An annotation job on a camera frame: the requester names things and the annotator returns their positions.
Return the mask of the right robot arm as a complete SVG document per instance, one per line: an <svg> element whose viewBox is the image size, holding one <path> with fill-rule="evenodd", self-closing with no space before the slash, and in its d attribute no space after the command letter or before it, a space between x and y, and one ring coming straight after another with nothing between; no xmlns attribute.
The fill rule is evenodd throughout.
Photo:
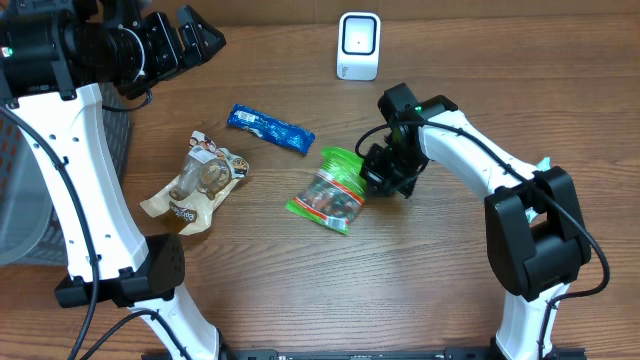
<svg viewBox="0 0 640 360"><path fill-rule="evenodd" d="M602 292L611 273L587 231L575 186L560 167L540 170L497 146L443 95L418 101L401 83L377 102L389 130L363 155L371 193L410 197L429 162L484 203L487 257L506 291L501 325L479 359L583 359L551 342L559 304Z"/></svg>

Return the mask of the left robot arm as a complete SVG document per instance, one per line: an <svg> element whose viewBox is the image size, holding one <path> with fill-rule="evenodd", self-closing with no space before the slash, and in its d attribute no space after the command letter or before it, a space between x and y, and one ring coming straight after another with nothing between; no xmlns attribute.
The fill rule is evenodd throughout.
<svg viewBox="0 0 640 360"><path fill-rule="evenodd" d="M1 113L39 165L66 241L64 308L112 301L142 318L173 359L231 351L188 293L178 236L146 236L125 202L104 133L100 87L149 97L226 41L192 7L172 27L138 1L12 1L1 15Z"/></svg>

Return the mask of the beige brown snack pouch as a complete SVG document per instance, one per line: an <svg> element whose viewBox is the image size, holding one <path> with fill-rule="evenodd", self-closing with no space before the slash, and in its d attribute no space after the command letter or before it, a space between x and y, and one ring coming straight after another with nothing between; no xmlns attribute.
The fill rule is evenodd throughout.
<svg viewBox="0 0 640 360"><path fill-rule="evenodd" d="M195 131L181 172L140 206L171 233L189 236L208 230L216 209L249 172L249 163Z"/></svg>

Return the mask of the mint green snack packet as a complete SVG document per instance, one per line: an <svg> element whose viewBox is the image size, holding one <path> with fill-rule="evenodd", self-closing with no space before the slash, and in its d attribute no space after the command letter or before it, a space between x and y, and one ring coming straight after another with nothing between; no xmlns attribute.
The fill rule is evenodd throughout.
<svg viewBox="0 0 640 360"><path fill-rule="evenodd" d="M538 171L547 171L551 168L551 158L550 157L544 157L537 165L536 165L536 169ZM532 224L533 221L536 219L536 217L539 215L538 212L536 212L534 210L533 207L530 207L526 210L526 216L528 219L529 224Z"/></svg>

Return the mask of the green candy bag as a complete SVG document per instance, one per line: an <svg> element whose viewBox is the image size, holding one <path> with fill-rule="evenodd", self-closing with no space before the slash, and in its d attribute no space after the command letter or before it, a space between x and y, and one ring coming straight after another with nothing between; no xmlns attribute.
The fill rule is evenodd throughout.
<svg viewBox="0 0 640 360"><path fill-rule="evenodd" d="M286 209L341 234L366 201L367 183L360 176L363 159L341 147L325 147L324 163L309 186L291 198Z"/></svg>

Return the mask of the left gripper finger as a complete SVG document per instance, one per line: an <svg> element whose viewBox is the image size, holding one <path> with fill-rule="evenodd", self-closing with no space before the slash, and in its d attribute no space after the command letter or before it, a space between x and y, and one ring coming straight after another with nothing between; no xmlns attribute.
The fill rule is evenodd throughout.
<svg viewBox="0 0 640 360"><path fill-rule="evenodd" d="M177 11L177 15L180 27L192 22L200 28L204 56L214 56L226 45L224 34L205 21L191 6L182 6Z"/></svg>
<svg viewBox="0 0 640 360"><path fill-rule="evenodd" d="M199 66L204 61L204 50L200 28L192 22L181 26L180 36L184 46L184 60L188 68Z"/></svg>

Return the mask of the blue cookie packet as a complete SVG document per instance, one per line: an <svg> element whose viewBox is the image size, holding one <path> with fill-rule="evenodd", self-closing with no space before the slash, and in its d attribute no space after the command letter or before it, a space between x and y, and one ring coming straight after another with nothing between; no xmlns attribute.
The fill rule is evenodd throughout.
<svg viewBox="0 0 640 360"><path fill-rule="evenodd" d="M308 153L316 139L315 134L309 130L241 104L233 106L227 124L246 130L274 145L298 151L303 155Z"/></svg>

